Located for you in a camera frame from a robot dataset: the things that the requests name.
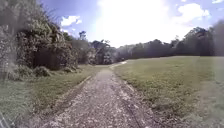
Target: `dirt track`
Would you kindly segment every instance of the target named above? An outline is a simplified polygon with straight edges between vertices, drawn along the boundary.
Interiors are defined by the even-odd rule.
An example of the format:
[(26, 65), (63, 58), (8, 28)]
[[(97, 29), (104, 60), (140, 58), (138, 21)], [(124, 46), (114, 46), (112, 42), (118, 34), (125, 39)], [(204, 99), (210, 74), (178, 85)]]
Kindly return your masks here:
[(105, 69), (87, 81), (70, 107), (41, 128), (156, 128), (134, 89)]

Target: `grass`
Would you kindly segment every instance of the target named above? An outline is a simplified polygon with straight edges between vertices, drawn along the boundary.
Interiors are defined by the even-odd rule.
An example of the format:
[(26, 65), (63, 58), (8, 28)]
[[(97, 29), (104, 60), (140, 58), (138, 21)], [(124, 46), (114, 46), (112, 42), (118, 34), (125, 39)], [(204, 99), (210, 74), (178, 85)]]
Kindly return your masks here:
[(5, 81), (0, 83), (0, 111), (14, 121), (17, 116), (27, 112), (39, 113), (69, 89), (78, 85), (103, 66), (79, 66), (77, 73), (52, 72), (50, 77), (35, 77), (25, 82)]
[(157, 114), (195, 124), (197, 118), (208, 126), (206, 121), (224, 121), (223, 64), (222, 57), (139, 59), (128, 60), (115, 72), (141, 92)]

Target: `shrub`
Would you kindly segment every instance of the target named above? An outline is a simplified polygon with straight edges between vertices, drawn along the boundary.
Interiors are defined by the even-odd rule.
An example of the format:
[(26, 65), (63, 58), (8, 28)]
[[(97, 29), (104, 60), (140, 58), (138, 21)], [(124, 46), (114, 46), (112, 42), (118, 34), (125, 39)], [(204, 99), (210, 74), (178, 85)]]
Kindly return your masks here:
[(76, 66), (71, 66), (71, 69), (72, 69), (72, 70), (76, 70), (77, 67), (76, 67)]
[(15, 73), (17, 73), (21, 77), (33, 75), (32, 69), (28, 68), (27, 66), (19, 66), (17, 69), (15, 69)]
[(37, 77), (41, 77), (41, 76), (44, 76), (44, 77), (51, 76), (51, 73), (50, 73), (49, 69), (47, 69), (46, 67), (43, 67), (43, 66), (36, 67), (34, 69), (34, 73), (35, 73), (35, 75)]
[(13, 81), (21, 81), (19, 75), (13, 71), (1, 71), (0, 79), (3, 80), (13, 80)]
[(69, 68), (69, 67), (65, 67), (65, 68), (64, 68), (64, 72), (71, 73), (71, 72), (73, 72), (73, 71), (72, 71), (71, 68)]

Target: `blue sky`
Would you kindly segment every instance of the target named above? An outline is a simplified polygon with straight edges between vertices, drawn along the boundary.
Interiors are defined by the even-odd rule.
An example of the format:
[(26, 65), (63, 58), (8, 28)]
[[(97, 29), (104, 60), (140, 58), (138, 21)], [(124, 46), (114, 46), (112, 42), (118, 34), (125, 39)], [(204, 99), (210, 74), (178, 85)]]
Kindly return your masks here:
[(224, 18), (224, 0), (41, 0), (53, 10), (62, 31), (111, 45), (182, 38), (194, 27), (208, 28)]

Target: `white cloud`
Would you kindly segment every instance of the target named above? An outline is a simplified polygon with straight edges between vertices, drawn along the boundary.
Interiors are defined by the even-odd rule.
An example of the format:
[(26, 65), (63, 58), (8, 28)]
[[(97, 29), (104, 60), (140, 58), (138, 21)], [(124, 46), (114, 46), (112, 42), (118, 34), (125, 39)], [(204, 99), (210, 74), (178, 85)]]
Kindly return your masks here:
[(222, 3), (224, 0), (212, 0), (213, 4), (218, 4), (218, 3)]
[(62, 29), (62, 28), (61, 28), (61, 31), (62, 31), (62, 32), (67, 32), (67, 33), (69, 33), (68, 30), (66, 30), (66, 29)]
[(210, 17), (208, 10), (203, 10), (199, 4), (192, 3), (180, 6), (178, 11), (182, 14), (181, 16), (174, 17), (173, 21), (176, 23), (188, 23), (194, 19), (202, 20), (202, 18)]
[(69, 16), (68, 18), (62, 17), (61, 26), (69, 26), (72, 23), (78, 22), (80, 16)]
[(78, 20), (77, 22), (76, 22), (76, 24), (81, 24), (82, 23), (82, 20)]
[(95, 30), (95, 39), (108, 39), (117, 47), (154, 39), (169, 43), (176, 35), (184, 37), (193, 27), (173, 22), (165, 2), (99, 0), (102, 14), (92, 28)]

